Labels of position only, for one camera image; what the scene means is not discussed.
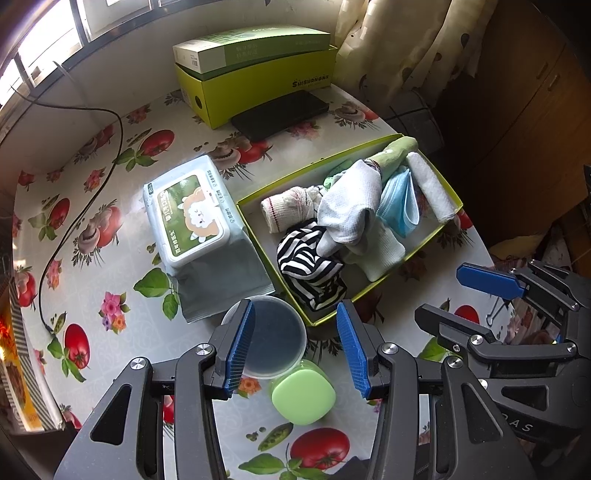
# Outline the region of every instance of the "blue gripper pad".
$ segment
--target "blue gripper pad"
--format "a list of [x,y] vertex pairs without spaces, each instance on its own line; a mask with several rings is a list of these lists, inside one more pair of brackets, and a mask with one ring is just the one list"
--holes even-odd
[[342,303],[339,303],[336,309],[336,327],[339,331],[340,341],[343,344],[343,350],[347,357],[347,363],[349,364],[353,384],[355,385],[355,388],[361,392],[361,396],[367,398],[370,390],[368,363],[366,356],[363,354],[361,344],[359,343],[359,338],[355,333],[355,328],[352,323],[353,321],[359,322],[365,329],[361,320],[352,320],[349,317],[349,313],[345,306]]
[[249,302],[244,316],[242,317],[240,327],[232,343],[232,348],[226,361],[226,379],[223,388],[228,395],[238,388],[248,348],[251,344],[252,334],[255,331],[255,309],[253,302]]
[[523,288],[514,275],[489,270],[470,263],[460,265],[456,270],[456,278],[461,285],[474,288],[504,300],[523,297]]

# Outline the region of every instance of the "black phone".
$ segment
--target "black phone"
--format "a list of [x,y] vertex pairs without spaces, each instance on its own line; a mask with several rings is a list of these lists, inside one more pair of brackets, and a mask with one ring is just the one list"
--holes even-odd
[[258,142],[328,109],[328,103],[298,90],[239,113],[231,122],[251,142]]

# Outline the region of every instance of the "pea pod print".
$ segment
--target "pea pod print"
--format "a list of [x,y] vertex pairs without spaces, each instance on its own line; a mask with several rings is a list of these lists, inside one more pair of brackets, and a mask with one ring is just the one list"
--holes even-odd
[[285,440],[291,431],[294,429],[294,425],[289,423],[284,423],[283,425],[279,425],[272,429],[268,435],[263,439],[263,441],[259,444],[258,450],[259,452],[265,452],[270,448],[273,448],[276,445],[279,445],[283,440]]

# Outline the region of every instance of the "floral tablecloth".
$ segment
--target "floral tablecloth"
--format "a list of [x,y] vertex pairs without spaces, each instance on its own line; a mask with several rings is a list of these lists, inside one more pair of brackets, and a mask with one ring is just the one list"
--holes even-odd
[[[115,123],[90,139],[63,168],[21,173],[12,229],[18,302],[38,359],[36,374],[40,382],[45,379],[66,419],[80,426],[133,357],[146,356],[151,362],[176,358],[208,340],[216,326],[213,319],[187,324],[182,317],[148,224],[141,199],[144,183],[209,153],[238,200],[308,163],[393,133],[338,88],[315,93],[330,103],[329,113],[250,143],[231,125],[212,131],[182,102],[180,92],[171,92],[124,118],[119,157]],[[68,227],[107,179],[41,278]],[[455,270],[464,261],[492,265],[470,219],[461,212],[358,305],[360,315],[376,322],[385,339],[412,354],[442,359],[445,351],[413,322],[414,309],[430,303],[483,323],[495,305],[488,295],[458,284]],[[41,285],[44,323],[38,303]],[[495,333],[503,335],[508,319],[502,309],[493,323]],[[332,411],[314,425],[286,423],[273,408],[266,385],[251,378],[242,379],[230,401],[215,403],[229,477],[293,480],[305,472],[304,478],[314,480],[369,458],[379,405],[363,401],[353,388],[340,350],[338,339],[330,335],[309,341],[309,358],[320,364],[337,392]],[[421,441],[428,442],[424,400]],[[166,403],[165,472],[173,478],[174,407],[169,398]]]

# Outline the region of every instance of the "blue face mask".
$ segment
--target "blue face mask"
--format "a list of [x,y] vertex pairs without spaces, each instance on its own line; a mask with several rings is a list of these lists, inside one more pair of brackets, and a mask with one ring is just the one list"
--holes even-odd
[[389,178],[376,215],[402,238],[417,227],[419,212],[410,170],[405,169]]

